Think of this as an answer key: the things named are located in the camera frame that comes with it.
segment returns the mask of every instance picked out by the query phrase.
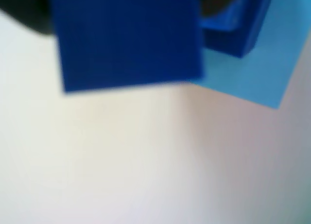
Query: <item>dark blue paper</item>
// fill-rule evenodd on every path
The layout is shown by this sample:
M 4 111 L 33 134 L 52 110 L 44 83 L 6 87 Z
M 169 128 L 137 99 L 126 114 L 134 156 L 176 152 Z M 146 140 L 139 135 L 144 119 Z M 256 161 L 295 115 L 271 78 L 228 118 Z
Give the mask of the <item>dark blue paper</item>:
M 65 91 L 202 75 L 199 0 L 51 0 Z

